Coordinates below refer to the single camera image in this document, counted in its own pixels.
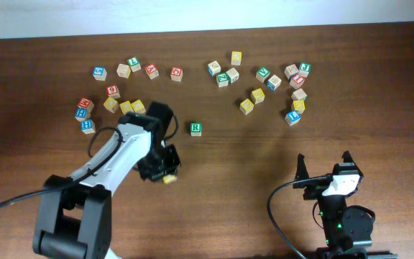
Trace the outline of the yellow S block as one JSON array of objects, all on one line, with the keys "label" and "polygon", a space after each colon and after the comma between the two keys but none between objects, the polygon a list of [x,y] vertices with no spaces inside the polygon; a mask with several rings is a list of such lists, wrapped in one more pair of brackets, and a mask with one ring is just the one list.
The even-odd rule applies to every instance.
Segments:
[{"label": "yellow S block", "polygon": [[265,94],[261,88],[258,88],[251,92],[251,98],[254,104],[258,104],[265,100]]},{"label": "yellow S block", "polygon": [[162,182],[164,184],[169,184],[169,183],[172,183],[172,182],[176,181],[177,179],[178,179],[178,177],[176,175],[168,174],[168,175],[166,175],[162,178]]}]

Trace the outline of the green R block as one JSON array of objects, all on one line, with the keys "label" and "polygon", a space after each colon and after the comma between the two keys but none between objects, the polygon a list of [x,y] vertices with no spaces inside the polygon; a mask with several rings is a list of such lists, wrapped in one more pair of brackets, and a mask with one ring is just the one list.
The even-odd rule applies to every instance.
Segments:
[{"label": "green R block", "polygon": [[202,135],[202,124],[197,122],[192,122],[190,124],[190,135],[192,137],[200,137]]}]

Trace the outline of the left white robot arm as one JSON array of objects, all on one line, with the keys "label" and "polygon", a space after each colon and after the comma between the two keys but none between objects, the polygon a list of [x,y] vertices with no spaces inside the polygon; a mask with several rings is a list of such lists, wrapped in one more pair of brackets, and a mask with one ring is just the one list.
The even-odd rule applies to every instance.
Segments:
[{"label": "left white robot arm", "polygon": [[167,145],[174,118],[167,104],[153,101],[145,114],[128,112],[91,159],[68,177],[44,183],[32,249],[46,258],[115,258],[110,248],[112,197],[131,169],[143,180],[169,183],[180,159]]}]

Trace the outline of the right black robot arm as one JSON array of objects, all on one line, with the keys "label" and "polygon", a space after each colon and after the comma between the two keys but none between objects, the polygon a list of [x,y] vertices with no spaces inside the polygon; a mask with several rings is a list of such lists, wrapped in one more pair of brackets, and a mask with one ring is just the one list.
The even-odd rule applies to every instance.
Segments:
[{"label": "right black robot arm", "polygon": [[295,187],[304,190],[305,200],[315,200],[322,220],[326,246],[318,248],[311,256],[316,259],[331,258],[397,258],[391,252],[368,253],[372,245],[375,213],[359,205],[347,205],[346,199],[355,194],[364,174],[354,162],[349,151],[342,155],[343,161],[334,165],[331,173],[320,179],[311,178],[299,154]]}]

